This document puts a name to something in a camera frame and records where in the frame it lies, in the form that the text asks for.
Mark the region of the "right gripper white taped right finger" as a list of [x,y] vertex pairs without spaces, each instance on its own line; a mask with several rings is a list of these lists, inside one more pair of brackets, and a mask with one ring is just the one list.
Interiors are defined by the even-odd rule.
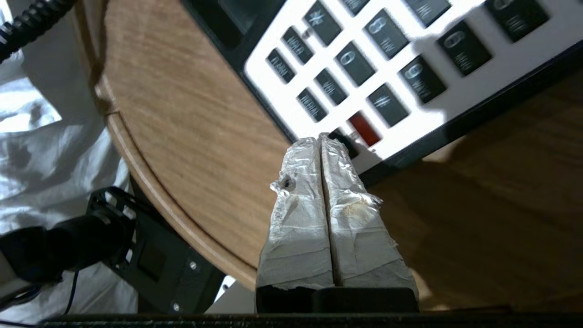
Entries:
[[343,143],[321,143],[334,278],[346,288],[405,288],[418,296],[414,275],[380,215],[382,200],[366,190]]

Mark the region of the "right gripper white taped left finger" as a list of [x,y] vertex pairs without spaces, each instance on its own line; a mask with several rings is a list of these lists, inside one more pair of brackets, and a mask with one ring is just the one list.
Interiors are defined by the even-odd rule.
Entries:
[[334,285],[320,145],[312,137],[297,140],[285,153],[278,179],[271,183],[277,197],[256,288]]

